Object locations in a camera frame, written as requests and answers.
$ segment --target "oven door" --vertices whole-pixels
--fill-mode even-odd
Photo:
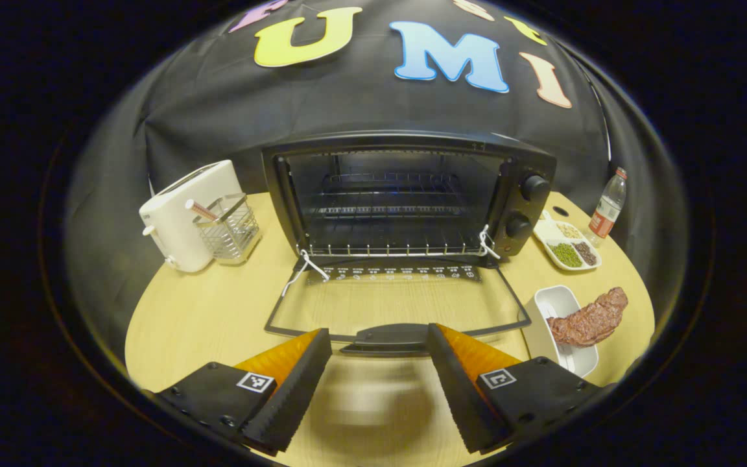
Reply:
[[[323,266],[324,277],[300,261],[265,330],[299,336],[329,328],[343,352],[421,355],[427,325],[438,322],[471,336],[531,324],[498,268],[447,258],[354,258]]]

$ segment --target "white bowl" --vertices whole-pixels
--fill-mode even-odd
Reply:
[[[599,363],[596,346],[576,348],[555,342],[546,322],[548,317],[568,317],[580,309],[572,290],[563,285],[540,289],[527,304],[532,324],[523,328],[532,358],[547,357],[581,378],[589,375]]]

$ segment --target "plastic water bottle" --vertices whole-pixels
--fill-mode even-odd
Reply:
[[[593,218],[590,219],[589,226],[584,230],[584,237],[587,237],[587,240],[593,243],[593,246],[598,247],[601,242],[604,242],[622,212],[624,199],[627,195],[628,173],[620,167],[616,170],[613,178],[610,178],[610,181],[607,182],[607,186],[604,187],[604,192],[595,208]]]

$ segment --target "beans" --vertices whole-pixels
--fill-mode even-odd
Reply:
[[[581,254],[581,257],[584,258],[584,263],[592,266],[597,262],[598,258],[596,258],[595,254],[590,251],[589,245],[587,245],[587,243],[575,243],[573,247],[575,247],[575,249],[578,250],[579,254]]]
[[[581,263],[581,258],[579,258],[577,254],[575,254],[575,250],[572,246],[569,245],[569,243],[558,243],[557,245],[549,245],[549,249],[554,252],[555,257],[558,258],[558,261],[566,264],[567,266],[570,266],[570,268],[579,268],[583,264]]]
[[[578,228],[566,224],[558,224],[558,228],[561,229],[561,233],[563,233],[563,236],[567,239],[581,238],[581,233],[578,231]]]

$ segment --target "steak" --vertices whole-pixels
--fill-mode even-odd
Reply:
[[[614,287],[568,317],[548,317],[546,322],[555,342],[589,348],[613,334],[627,305],[622,287]]]

